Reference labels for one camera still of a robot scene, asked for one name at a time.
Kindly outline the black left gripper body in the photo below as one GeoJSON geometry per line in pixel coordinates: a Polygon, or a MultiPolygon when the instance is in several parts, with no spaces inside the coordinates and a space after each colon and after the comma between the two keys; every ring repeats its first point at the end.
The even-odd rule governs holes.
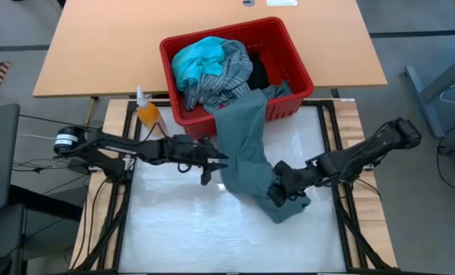
{"type": "Polygon", "coordinates": [[[212,142],[207,136],[196,140],[187,134],[176,134],[166,138],[166,162],[186,165],[185,170],[179,169],[180,173],[188,172],[191,166],[211,173],[212,164],[208,162],[211,149],[212,142]]]}

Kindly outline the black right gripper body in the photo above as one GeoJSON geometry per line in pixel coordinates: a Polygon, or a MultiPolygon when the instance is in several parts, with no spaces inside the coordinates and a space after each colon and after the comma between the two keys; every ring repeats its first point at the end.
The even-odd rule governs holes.
{"type": "Polygon", "coordinates": [[[315,166],[291,168],[286,162],[279,161],[273,168],[277,183],[274,189],[283,196],[297,196],[315,184],[315,166]]]}

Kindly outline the grey-green garment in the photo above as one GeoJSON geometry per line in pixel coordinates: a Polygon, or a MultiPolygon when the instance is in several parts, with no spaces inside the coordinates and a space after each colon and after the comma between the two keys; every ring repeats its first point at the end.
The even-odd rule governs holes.
{"type": "Polygon", "coordinates": [[[266,159],[263,146],[266,105],[270,99],[292,94],[289,84],[255,89],[214,113],[218,145],[227,155],[221,170],[226,189],[237,196],[251,198],[274,223],[303,212],[311,203],[308,197],[287,201],[278,207],[268,196],[276,182],[273,167],[266,159]]]}

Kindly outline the turquoise shirt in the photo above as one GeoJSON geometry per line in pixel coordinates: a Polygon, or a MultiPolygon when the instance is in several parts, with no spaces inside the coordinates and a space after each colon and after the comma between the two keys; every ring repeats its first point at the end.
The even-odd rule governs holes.
{"type": "Polygon", "coordinates": [[[210,36],[181,49],[171,62],[176,88],[183,92],[198,83],[203,74],[220,76],[225,59],[222,44],[226,41],[210,36]]]}

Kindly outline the red plastic laundry bin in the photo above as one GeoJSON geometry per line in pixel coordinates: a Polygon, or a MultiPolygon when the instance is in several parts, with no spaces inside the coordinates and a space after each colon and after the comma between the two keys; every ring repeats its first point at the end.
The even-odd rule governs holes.
{"type": "Polygon", "coordinates": [[[259,55],[270,84],[278,85],[283,82],[289,84],[289,88],[292,90],[291,95],[271,99],[267,102],[266,121],[286,118],[295,114],[303,99],[313,93],[314,84],[286,26],[277,17],[262,18],[168,37],[160,43],[160,55],[166,75],[173,119],[184,128],[187,134],[195,138],[204,134],[214,135],[216,133],[215,118],[200,105],[192,111],[185,109],[183,105],[185,97],[176,88],[172,60],[182,48],[209,36],[240,41],[246,46],[249,53],[259,55]]]}

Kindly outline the orange spray bottle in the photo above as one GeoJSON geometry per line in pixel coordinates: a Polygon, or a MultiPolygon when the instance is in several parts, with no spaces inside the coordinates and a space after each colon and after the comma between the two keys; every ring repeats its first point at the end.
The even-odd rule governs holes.
{"type": "Polygon", "coordinates": [[[155,138],[165,136],[165,122],[160,110],[143,94],[140,86],[136,89],[137,117],[155,138]]]}

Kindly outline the grey striped garment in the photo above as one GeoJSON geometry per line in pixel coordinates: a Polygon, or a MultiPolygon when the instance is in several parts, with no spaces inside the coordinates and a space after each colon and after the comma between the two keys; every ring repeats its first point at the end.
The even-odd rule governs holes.
{"type": "Polygon", "coordinates": [[[247,80],[253,70],[247,49],[238,40],[222,44],[225,59],[220,76],[203,74],[198,83],[188,86],[183,92],[184,107],[191,111],[198,104],[213,114],[250,91],[247,80]]]}

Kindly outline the black garment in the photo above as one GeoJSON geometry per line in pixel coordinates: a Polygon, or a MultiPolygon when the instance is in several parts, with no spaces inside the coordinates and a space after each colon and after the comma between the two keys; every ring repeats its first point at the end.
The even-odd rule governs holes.
{"type": "Polygon", "coordinates": [[[265,89],[270,86],[268,73],[258,53],[249,53],[248,57],[253,65],[253,70],[247,80],[247,85],[251,90],[265,89]]]}

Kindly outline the tan wooden desk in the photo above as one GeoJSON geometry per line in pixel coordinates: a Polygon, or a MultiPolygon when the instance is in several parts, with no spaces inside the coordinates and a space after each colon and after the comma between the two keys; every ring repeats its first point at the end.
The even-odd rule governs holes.
{"type": "Polygon", "coordinates": [[[317,87],[387,83],[356,0],[67,0],[34,96],[164,92],[163,39],[266,17],[283,21],[317,87]]]}

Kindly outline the grey metal desk leg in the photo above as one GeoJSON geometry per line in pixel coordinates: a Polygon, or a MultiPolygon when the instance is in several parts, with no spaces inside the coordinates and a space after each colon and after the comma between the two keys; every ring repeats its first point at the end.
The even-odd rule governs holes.
{"type": "Polygon", "coordinates": [[[442,138],[445,135],[444,128],[433,101],[455,84],[455,63],[427,86],[422,84],[413,66],[406,66],[404,74],[410,82],[412,95],[424,114],[432,133],[436,138],[442,138]]]}

